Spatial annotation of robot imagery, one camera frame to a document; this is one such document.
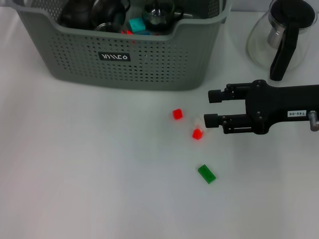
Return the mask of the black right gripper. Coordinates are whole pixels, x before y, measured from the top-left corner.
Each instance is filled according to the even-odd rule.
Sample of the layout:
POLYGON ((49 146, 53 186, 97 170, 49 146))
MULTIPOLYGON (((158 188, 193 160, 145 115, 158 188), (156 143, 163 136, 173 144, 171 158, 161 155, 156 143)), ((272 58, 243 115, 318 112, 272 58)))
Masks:
POLYGON ((222 126, 224 134, 267 134, 279 122, 308 121, 319 130, 319 86, 273 87, 264 80, 227 84, 224 91, 208 91, 210 103, 244 100, 247 115, 205 114, 206 128, 222 126))

